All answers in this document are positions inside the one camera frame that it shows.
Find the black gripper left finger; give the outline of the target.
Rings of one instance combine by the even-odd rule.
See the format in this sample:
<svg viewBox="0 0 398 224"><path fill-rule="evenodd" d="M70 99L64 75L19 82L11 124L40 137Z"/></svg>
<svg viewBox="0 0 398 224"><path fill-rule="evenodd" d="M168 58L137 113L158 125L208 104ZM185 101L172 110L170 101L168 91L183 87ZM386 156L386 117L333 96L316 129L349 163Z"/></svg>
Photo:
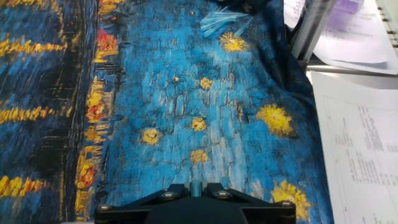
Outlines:
<svg viewBox="0 0 398 224"><path fill-rule="evenodd" d="M146 215L156 206L173 202L189 196L189 187L185 184L171 184L146 197L122 206L99 205L95 210L95 224L124 223L133 219L134 223L144 223Z"/></svg>

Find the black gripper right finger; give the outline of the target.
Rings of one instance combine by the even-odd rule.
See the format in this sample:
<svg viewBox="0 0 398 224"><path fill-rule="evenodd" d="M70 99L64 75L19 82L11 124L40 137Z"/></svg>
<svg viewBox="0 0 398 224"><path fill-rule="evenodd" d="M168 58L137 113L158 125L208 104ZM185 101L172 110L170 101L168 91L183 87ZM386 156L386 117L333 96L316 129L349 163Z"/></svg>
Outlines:
<svg viewBox="0 0 398 224"><path fill-rule="evenodd" d="M221 183L206 183L203 196L210 201L203 214L210 223L295 224L296 206L288 200L269 203Z"/></svg>

